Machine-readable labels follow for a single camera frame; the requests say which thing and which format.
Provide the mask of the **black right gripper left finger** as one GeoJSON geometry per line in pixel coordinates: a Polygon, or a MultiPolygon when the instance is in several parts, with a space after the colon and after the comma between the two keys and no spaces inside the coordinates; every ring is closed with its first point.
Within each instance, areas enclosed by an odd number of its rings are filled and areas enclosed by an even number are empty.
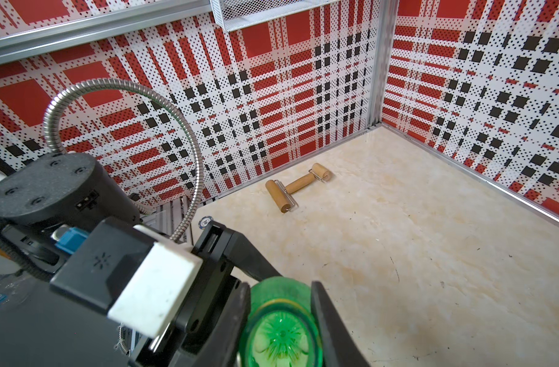
{"type": "Polygon", "coordinates": [[[195,358],[193,367],[236,365],[241,335],[247,323],[250,306],[250,285],[243,282],[226,304],[211,336],[195,358]]]}

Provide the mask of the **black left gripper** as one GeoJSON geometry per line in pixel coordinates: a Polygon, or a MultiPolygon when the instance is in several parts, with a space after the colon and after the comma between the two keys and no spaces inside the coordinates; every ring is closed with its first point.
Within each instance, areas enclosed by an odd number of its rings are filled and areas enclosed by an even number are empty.
{"type": "Polygon", "coordinates": [[[244,234],[215,221],[202,231],[192,254],[203,263],[189,293],[164,334],[141,339],[133,366],[193,365],[235,292],[235,267],[256,281],[281,276],[244,234]]]}

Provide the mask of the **green plastic soda bottle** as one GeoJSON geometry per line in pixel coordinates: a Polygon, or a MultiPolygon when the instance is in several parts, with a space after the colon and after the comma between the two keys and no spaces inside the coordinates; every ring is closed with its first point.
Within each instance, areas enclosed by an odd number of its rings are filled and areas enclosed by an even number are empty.
{"type": "Polygon", "coordinates": [[[241,366],[322,366],[311,287],[273,277],[251,289],[251,311],[238,349],[241,366]]]}

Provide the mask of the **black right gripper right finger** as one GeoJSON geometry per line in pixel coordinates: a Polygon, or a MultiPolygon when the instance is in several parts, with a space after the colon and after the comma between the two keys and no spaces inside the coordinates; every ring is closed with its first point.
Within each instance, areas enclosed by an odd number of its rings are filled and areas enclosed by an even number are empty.
{"type": "Polygon", "coordinates": [[[322,341],[323,365],[328,367],[370,367],[320,281],[311,284],[311,309],[322,341]]]}

